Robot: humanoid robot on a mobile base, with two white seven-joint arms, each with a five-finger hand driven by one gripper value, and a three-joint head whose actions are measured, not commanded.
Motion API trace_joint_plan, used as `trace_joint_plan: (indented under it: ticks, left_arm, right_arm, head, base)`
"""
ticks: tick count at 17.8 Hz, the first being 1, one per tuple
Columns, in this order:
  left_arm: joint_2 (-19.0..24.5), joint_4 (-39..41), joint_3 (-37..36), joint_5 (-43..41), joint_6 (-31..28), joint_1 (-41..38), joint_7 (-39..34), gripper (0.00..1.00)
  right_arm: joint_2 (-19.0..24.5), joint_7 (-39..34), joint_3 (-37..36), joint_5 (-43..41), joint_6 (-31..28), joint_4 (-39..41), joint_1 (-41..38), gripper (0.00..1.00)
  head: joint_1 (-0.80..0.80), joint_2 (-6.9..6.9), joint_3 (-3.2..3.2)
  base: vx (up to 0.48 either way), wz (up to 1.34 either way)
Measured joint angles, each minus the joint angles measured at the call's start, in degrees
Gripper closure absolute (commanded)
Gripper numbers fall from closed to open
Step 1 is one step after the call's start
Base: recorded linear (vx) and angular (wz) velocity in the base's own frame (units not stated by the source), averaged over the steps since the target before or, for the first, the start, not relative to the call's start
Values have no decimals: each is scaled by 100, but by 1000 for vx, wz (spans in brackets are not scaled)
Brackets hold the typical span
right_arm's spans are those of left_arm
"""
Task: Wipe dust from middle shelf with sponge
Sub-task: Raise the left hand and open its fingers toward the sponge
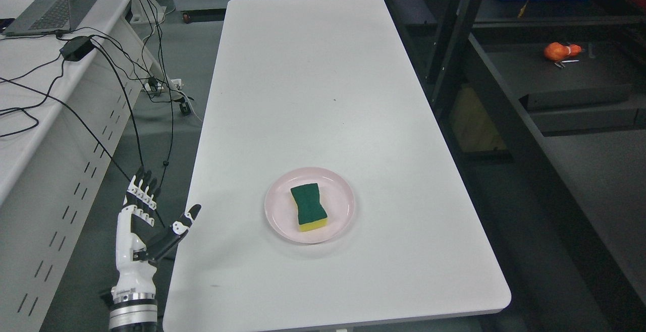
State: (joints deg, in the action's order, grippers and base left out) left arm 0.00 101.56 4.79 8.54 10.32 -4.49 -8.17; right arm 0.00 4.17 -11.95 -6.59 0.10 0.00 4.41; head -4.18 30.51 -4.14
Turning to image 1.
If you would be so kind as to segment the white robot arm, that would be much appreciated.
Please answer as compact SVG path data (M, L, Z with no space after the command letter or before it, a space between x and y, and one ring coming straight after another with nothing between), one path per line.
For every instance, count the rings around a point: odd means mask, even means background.
M113 299L109 331L157 331L158 303L154 293L131 293Z

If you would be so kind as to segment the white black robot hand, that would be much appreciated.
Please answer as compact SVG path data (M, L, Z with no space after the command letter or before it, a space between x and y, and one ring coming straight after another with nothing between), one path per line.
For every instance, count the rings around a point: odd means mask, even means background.
M178 219L155 230L155 213L160 188L151 171L140 167L132 176L118 214L115 264L118 282L111 289L113 302L154 298L157 263L188 235L201 211L192 205Z

